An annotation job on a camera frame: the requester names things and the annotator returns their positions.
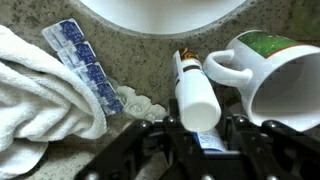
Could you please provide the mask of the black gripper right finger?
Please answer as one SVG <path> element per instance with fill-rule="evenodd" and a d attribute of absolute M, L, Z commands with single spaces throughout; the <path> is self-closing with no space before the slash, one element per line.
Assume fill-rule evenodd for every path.
<path fill-rule="evenodd" d="M 231 120 L 231 142 L 245 159 L 250 180 L 320 180 L 320 142 L 276 120 L 254 125 Z"/>

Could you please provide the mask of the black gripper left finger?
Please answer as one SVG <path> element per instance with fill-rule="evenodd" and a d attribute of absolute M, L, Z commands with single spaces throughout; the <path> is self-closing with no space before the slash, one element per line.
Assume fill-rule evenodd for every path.
<path fill-rule="evenodd" d="M 74 180 L 134 180 L 152 156 L 165 149 L 166 119 L 138 120 L 77 172 Z"/>

